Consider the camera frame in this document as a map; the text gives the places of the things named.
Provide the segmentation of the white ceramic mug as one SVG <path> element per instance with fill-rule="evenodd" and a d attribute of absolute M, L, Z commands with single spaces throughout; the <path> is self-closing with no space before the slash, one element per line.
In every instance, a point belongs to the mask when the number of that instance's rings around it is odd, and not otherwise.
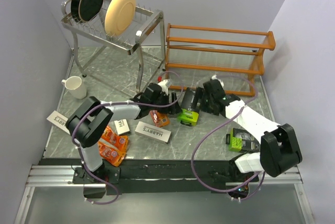
<path fill-rule="evenodd" d="M 71 76 L 62 80 L 61 84 L 77 99 L 84 99 L 87 95 L 86 86 L 79 76 Z"/>

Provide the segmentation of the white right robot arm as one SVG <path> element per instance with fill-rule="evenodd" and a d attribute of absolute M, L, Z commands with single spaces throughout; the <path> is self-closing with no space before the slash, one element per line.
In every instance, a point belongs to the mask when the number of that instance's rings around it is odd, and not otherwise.
<path fill-rule="evenodd" d="M 203 84 L 202 98 L 213 114 L 221 114 L 228 122 L 236 122 L 260 144 L 260 151 L 244 154 L 229 168 L 234 181 L 241 181 L 249 172 L 265 172 L 271 177 L 291 169 L 303 161 L 294 128 L 280 125 L 255 110 L 235 94 L 226 94 L 223 82 L 212 77 Z"/>

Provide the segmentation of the white Harry's box centre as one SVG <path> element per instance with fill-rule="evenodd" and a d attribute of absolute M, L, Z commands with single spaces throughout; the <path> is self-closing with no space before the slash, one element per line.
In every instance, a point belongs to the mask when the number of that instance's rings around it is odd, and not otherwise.
<path fill-rule="evenodd" d="M 135 133 L 152 140 L 168 144 L 171 132 L 145 122 L 138 122 Z"/>

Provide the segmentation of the chrome dish rack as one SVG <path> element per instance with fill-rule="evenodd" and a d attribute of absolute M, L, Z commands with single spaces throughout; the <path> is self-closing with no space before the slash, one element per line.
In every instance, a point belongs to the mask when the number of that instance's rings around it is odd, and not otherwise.
<path fill-rule="evenodd" d="M 66 8 L 71 5 L 71 0 L 62 2 L 61 10 L 63 18 L 61 24 L 69 30 L 73 36 L 74 48 L 73 56 L 74 61 L 79 68 L 83 77 L 88 75 L 97 78 L 87 68 L 89 65 L 107 48 L 116 50 L 126 56 L 136 69 L 130 71 L 127 75 L 135 82 L 135 89 L 132 90 L 125 86 L 120 90 L 121 92 L 132 95 L 144 92 L 146 87 L 154 82 L 154 77 L 159 71 L 165 70 L 165 29 L 164 29 L 164 13 L 161 10 L 151 11 L 144 7 L 136 6 L 135 14 L 131 24 L 120 35 L 111 35 L 105 31 L 105 16 L 108 6 L 112 0 L 104 0 L 99 13 L 90 21 L 83 22 L 73 18 Z M 143 43 L 150 36 L 151 33 L 159 30 L 160 38 L 160 51 L 161 55 L 158 57 L 144 51 Z M 85 65 L 79 62 L 79 40 L 78 36 L 101 44 L 99 50 L 87 61 Z"/>

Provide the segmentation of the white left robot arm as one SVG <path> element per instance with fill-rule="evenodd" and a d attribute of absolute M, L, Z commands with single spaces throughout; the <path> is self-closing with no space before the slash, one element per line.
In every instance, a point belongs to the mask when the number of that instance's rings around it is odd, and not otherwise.
<path fill-rule="evenodd" d="M 141 119 L 151 110 L 168 113 L 177 103 L 169 102 L 168 91 L 171 80 L 151 83 L 144 92 L 124 102 L 101 102 L 94 96 L 87 98 L 69 117 L 65 127 L 72 142 L 79 149 L 85 177 L 92 183 L 106 182 L 107 175 L 103 159 L 98 151 L 98 141 L 110 121 Z"/>

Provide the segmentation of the white Harry's box far left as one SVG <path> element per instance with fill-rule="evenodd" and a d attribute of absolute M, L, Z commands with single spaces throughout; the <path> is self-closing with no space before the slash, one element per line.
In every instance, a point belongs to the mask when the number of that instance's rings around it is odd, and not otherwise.
<path fill-rule="evenodd" d="M 57 112 L 56 110 L 54 110 L 48 117 L 47 117 L 47 121 L 52 123 L 54 126 L 58 127 L 59 129 L 61 129 L 62 131 L 64 131 L 65 133 L 67 133 L 68 135 L 70 135 L 69 130 L 67 129 L 67 127 L 65 126 L 66 122 L 67 122 L 67 118 L 66 116 L 62 115 L 61 113 Z"/>

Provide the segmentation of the beige round plate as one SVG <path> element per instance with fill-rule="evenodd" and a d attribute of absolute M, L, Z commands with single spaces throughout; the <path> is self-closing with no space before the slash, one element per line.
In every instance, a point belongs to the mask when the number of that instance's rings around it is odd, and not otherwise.
<path fill-rule="evenodd" d="M 119 36 L 131 24 L 136 11 L 136 0 L 112 0 L 105 16 L 105 32 Z"/>

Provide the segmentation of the orange razor blister pack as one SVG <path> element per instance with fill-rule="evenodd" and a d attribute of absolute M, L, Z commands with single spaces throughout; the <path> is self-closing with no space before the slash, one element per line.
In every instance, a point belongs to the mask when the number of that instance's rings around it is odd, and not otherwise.
<path fill-rule="evenodd" d="M 153 123 L 156 127 L 164 127 L 164 126 L 167 126 L 170 124 L 170 120 L 167 116 L 167 114 L 162 114 L 162 113 L 159 113 L 157 110 L 152 110 L 149 112 L 152 120 L 153 120 Z"/>

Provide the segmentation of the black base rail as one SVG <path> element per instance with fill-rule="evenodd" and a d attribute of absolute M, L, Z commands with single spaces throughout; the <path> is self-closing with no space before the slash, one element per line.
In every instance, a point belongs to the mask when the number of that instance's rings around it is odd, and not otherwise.
<path fill-rule="evenodd" d="M 125 160 L 118 167 L 104 162 L 102 184 L 107 195 L 225 190 L 253 173 L 241 173 L 233 161 Z"/>

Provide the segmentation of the white harry's box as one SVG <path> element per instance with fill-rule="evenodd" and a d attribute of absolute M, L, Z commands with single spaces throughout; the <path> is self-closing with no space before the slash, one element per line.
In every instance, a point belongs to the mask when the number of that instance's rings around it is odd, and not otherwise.
<path fill-rule="evenodd" d="M 52 123 L 54 126 L 58 127 L 59 129 L 61 129 L 62 131 L 64 131 L 65 133 L 67 133 L 68 135 L 70 135 L 69 130 L 67 129 L 67 127 L 65 126 L 66 122 L 67 122 L 67 118 L 66 116 L 62 115 L 61 113 L 57 112 L 56 110 L 54 110 L 48 117 L 47 117 L 47 121 Z"/>
<path fill-rule="evenodd" d="M 126 119 L 115 120 L 114 121 L 117 134 L 119 136 L 125 136 L 130 134 L 130 128 Z"/>
<path fill-rule="evenodd" d="M 135 133 L 152 140 L 168 144 L 171 132 L 145 122 L 138 122 Z"/>

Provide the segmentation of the orange wooden shelf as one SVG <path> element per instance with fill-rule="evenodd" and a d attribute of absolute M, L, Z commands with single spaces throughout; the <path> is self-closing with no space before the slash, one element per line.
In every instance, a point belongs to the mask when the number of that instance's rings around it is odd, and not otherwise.
<path fill-rule="evenodd" d="M 165 69 L 211 72 L 243 77 L 247 85 L 228 86 L 229 93 L 253 96 L 255 79 L 265 72 L 265 51 L 276 47 L 272 31 L 259 32 L 168 24 Z"/>

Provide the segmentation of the white Harry's box middle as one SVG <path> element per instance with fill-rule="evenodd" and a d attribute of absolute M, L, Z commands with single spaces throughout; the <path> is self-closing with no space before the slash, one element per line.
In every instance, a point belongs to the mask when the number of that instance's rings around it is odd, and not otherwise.
<path fill-rule="evenodd" d="M 117 134 L 119 136 L 125 136 L 130 134 L 130 128 L 126 119 L 115 120 L 114 121 Z"/>

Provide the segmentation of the orange razor pack lower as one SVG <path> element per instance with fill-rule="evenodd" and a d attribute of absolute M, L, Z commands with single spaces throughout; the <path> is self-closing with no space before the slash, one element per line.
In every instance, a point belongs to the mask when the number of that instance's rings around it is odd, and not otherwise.
<path fill-rule="evenodd" d="M 115 167 L 119 167 L 126 156 L 126 152 L 114 149 L 100 141 L 98 142 L 98 149 L 100 156 Z"/>

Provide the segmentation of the orange razor pack upper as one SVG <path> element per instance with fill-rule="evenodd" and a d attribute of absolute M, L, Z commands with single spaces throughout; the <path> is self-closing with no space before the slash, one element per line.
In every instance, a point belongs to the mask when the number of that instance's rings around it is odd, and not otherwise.
<path fill-rule="evenodd" d="M 113 132 L 110 126 L 107 126 L 101 136 L 101 138 L 107 141 L 109 144 L 116 147 L 122 152 L 127 152 L 129 139 L 127 136 L 119 136 Z"/>

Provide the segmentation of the black green razor box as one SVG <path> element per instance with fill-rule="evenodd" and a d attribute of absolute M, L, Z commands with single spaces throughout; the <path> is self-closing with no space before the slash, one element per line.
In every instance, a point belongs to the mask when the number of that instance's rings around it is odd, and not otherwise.
<path fill-rule="evenodd" d="M 195 126 L 197 124 L 199 117 L 198 101 L 197 90 L 188 87 L 180 105 L 182 112 L 177 117 L 182 125 Z"/>
<path fill-rule="evenodd" d="M 226 134 L 226 145 L 228 150 L 238 153 L 260 152 L 260 144 L 257 139 L 244 129 L 232 128 Z"/>

